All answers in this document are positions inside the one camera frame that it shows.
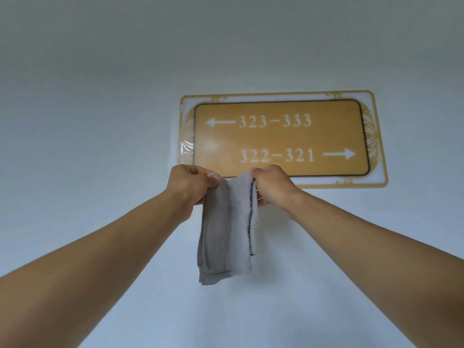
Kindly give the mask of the grey cleaning cloth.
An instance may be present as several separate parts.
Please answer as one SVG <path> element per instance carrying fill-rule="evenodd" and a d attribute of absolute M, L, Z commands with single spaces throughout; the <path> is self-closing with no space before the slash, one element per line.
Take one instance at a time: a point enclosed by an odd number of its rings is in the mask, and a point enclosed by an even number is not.
<path fill-rule="evenodd" d="M 201 285 L 252 272 L 257 226 L 258 191 L 250 172 L 221 178 L 207 190 L 197 250 Z"/>

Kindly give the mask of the person's left forearm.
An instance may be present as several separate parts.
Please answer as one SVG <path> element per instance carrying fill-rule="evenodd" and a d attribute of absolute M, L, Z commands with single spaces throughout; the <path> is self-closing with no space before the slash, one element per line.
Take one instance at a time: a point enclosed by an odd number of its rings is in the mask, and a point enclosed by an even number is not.
<path fill-rule="evenodd" d="M 78 348 L 194 204 L 164 191 L 0 277 L 0 348 Z"/>

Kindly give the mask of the person's right hand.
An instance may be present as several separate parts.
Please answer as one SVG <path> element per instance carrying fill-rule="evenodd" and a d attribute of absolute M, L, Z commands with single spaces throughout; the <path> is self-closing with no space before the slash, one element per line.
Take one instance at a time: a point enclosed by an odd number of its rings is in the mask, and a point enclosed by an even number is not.
<path fill-rule="evenodd" d="M 258 207 L 274 204 L 284 210 L 292 219 L 298 217 L 301 197 L 304 194 L 290 177 L 277 165 L 268 165 L 269 175 L 263 181 L 257 181 Z"/>

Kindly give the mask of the gold direction wall sign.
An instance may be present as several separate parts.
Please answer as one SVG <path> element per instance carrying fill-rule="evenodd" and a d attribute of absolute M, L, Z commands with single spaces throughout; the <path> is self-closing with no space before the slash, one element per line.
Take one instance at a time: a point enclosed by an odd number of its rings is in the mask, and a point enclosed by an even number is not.
<path fill-rule="evenodd" d="M 303 189 L 377 188 L 389 181 L 368 90 L 186 95 L 178 163 L 228 178 L 274 164 Z"/>

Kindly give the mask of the person's right forearm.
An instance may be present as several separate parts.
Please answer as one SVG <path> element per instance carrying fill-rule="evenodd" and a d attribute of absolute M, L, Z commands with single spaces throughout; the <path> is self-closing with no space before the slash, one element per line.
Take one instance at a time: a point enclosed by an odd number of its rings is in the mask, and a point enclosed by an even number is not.
<path fill-rule="evenodd" d="M 303 191 L 281 204 L 417 348 L 464 348 L 463 259 Z"/>

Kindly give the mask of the person's left hand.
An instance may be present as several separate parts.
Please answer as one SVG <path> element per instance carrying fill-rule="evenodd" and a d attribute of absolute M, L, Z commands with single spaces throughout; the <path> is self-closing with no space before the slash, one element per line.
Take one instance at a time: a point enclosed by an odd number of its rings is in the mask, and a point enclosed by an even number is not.
<path fill-rule="evenodd" d="M 209 188 L 216 187 L 222 178 L 195 177 L 190 174 L 188 165 L 172 167 L 165 193 L 173 198 L 174 206 L 179 211 L 179 222 L 189 219 L 196 205 L 203 202 L 203 197 Z"/>

